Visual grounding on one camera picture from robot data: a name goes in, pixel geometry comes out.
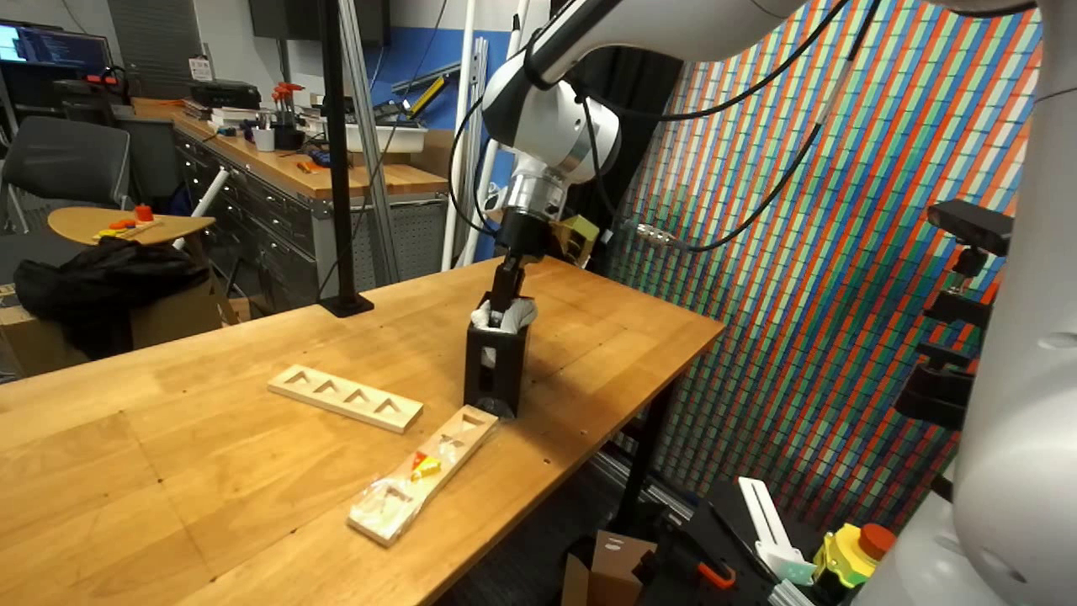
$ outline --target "table leg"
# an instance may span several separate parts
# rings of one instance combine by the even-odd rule
[[[659,448],[659,435],[662,435],[668,408],[672,408],[672,393],[677,393],[677,381],[667,385],[652,396],[652,405],[647,408],[647,418],[644,418],[644,423],[637,430],[637,450],[633,450],[633,464],[630,464],[630,481],[627,481],[627,491],[619,495],[619,505],[615,505],[615,514],[612,514],[609,529],[630,529],[633,524],[640,491],[647,488],[647,475],[651,475],[652,454]]]

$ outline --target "wooden block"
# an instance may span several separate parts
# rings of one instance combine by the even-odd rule
[[[395,475],[377,478],[349,505],[349,529],[389,544],[495,423],[498,418],[479,408],[452,415]]]
[[[272,391],[405,435],[423,405],[303,365],[276,374]]]

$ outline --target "cardboard box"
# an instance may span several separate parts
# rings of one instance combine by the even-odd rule
[[[176,295],[130,313],[130,343],[152,347],[206,331],[219,331],[215,283],[206,279]],[[10,283],[0,283],[0,381],[31,378],[85,365],[88,357],[63,340],[57,322],[31,317]]]
[[[640,601],[637,567],[652,543],[600,533],[592,562],[564,560],[563,606],[633,606]]]

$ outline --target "workbench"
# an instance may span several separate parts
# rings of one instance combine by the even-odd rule
[[[139,97],[139,120],[171,120],[183,182],[206,196],[219,167],[219,188],[206,229],[208,260],[230,286],[263,313],[305,307],[336,294],[336,235],[329,167],[305,152],[260,152],[242,134],[219,134],[208,120],[186,115],[183,101]],[[398,239],[399,279],[441,269],[444,188],[446,179],[389,154],[382,161],[386,206]],[[380,279],[375,244],[375,209],[366,161],[349,161],[353,261],[357,286]]]
[[[465,393],[468,313],[495,266],[369,290],[0,386],[0,601],[427,601],[667,393],[720,332],[542,260],[520,415],[377,544],[349,501]],[[423,405],[405,430],[268,391],[289,365]]]

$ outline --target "office chair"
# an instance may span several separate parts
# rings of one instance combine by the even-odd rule
[[[2,159],[8,218],[48,231],[57,206],[128,206],[130,134],[68,117],[26,117]]]

